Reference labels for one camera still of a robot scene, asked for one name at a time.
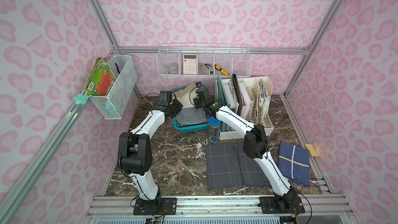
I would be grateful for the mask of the beige grey pillowcase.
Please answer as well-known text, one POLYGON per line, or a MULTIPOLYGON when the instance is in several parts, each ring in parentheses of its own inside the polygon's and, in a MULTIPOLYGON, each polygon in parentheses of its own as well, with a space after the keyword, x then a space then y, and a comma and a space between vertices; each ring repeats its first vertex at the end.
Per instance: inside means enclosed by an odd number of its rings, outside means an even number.
POLYGON ((174 91, 177 100, 182 104, 181 111, 175 117, 179 127, 190 127, 200 124, 208 124, 208 118, 203 109, 196 109, 194 99, 196 95, 196 85, 191 84, 185 88, 174 91))

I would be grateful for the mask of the dark grey checked pillowcase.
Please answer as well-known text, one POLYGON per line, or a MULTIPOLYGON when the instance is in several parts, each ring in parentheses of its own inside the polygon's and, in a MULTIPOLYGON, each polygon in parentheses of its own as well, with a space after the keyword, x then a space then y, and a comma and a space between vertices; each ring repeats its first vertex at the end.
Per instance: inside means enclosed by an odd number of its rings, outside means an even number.
POLYGON ((268 179, 260 166, 249 158, 243 150, 243 144, 237 145, 238 165, 241 172, 242 183, 247 187, 270 187, 268 179))
POLYGON ((242 187, 237 144, 214 143, 205 147, 208 188, 242 187))

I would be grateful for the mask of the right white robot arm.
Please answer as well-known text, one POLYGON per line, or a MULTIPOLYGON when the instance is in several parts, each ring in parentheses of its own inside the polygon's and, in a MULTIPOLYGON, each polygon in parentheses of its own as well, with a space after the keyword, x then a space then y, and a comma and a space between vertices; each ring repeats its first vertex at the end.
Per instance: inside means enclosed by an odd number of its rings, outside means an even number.
POLYGON ((196 98, 193 99, 195 108, 201 108, 213 118, 232 127, 244 139, 243 151, 261 168, 271 184, 276 206, 279 211, 286 213, 294 202, 299 199, 297 192, 289 184, 272 158, 267 143, 265 128, 261 124, 253 124, 234 113, 224 103, 215 100, 202 83, 195 84, 196 98))

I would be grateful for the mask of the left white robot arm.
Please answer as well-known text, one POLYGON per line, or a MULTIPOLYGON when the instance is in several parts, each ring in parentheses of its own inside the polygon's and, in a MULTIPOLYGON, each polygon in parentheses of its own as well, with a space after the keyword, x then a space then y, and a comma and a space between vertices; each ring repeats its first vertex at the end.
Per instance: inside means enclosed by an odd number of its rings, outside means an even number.
POLYGON ((119 137, 118 166, 122 174, 133 180, 139 199, 146 204, 159 205, 160 191, 150 168, 153 161, 151 138, 167 118, 174 118, 182 104, 172 91, 161 91, 159 100, 149 110, 147 117, 132 131, 119 137))

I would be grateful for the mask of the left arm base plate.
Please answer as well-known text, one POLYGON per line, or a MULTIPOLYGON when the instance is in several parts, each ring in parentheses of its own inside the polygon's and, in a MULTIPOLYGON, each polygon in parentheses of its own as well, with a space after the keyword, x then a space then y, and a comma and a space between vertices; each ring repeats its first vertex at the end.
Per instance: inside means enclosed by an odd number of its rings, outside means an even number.
POLYGON ((175 215, 177 207, 177 198, 156 198, 155 200, 143 200, 137 198, 135 203, 131 202, 134 207, 133 215, 175 215))

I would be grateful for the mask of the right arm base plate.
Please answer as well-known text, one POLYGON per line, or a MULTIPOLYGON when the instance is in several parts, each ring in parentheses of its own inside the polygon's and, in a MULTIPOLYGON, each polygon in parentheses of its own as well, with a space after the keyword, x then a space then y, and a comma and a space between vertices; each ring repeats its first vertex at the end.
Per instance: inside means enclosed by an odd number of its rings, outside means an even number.
POLYGON ((298 215, 306 213, 304 205, 300 197, 294 199, 289 205, 282 204, 281 199, 276 197, 260 197, 258 207, 261 208, 263 214, 290 214, 298 215))

